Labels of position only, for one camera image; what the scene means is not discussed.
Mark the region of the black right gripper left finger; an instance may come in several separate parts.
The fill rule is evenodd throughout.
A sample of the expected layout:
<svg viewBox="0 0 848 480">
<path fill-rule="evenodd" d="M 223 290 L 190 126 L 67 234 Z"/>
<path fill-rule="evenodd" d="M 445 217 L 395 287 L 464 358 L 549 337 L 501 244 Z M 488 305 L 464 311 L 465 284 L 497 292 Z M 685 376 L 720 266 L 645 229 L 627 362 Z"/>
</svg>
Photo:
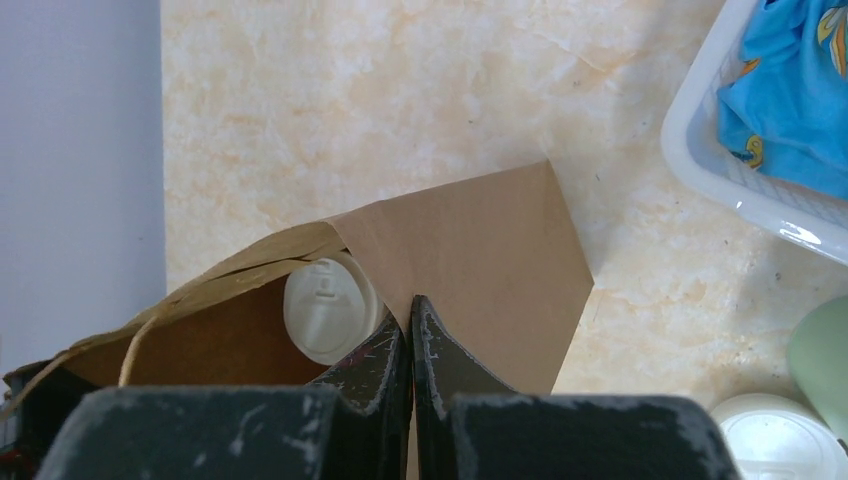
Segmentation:
<svg viewBox="0 0 848 480">
<path fill-rule="evenodd" d="M 404 479 L 412 414 L 412 359 L 387 314 L 342 360 L 308 383 L 333 392 L 321 450 L 322 479 Z"/>
</svg>

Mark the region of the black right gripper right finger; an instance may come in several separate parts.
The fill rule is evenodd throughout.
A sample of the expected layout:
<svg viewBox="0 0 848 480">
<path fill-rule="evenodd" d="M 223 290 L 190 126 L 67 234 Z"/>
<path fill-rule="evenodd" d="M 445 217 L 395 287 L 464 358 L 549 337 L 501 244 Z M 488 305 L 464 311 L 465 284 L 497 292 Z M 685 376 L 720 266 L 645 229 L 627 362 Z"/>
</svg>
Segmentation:
<svg viewBox="0 0 848 480">
<path fill-rule="evenodd" d="M 414 297 L 410 314 L 419 475 L 472 479 L 477 454 L 458 399 L 511 395 L 502 381 L 451 335 L 433 303 Z"/>
</svg>

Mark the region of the white cup lid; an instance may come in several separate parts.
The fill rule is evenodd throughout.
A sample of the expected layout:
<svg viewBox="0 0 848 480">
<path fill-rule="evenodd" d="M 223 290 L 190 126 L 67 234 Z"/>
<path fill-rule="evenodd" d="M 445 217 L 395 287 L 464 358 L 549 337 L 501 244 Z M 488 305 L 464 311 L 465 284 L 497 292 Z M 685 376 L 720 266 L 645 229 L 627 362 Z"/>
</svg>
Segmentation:
<svg viewBox="0 0 848 480">
<path fill-rule="evenodd" d="M 328 254 L 289 274 L 282 306 L 293 344 L 313 362 L 327 366 L 368 339 L 387 312 L 347 251 Z"/>
</svg>

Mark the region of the brown paper bag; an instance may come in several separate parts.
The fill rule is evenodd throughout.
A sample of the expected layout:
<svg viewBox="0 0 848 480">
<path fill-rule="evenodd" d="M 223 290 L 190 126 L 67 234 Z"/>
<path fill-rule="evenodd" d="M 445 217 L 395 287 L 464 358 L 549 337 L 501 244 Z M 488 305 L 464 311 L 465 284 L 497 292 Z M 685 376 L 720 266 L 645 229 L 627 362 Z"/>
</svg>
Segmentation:
<svg viewBox="0 0 848 480">
<path fill-rule="evenodd" d="M 593 287 L 551 162 L 378 201 L 270 234 L 137 314 L 79 340 L 66 368 L 98 386 L 283 385 L 317 365 L 282 327 L 285 278 L 348 251 L 402 326 L 415 295 L 499 379 L 552 390 Z"/>
</svg>

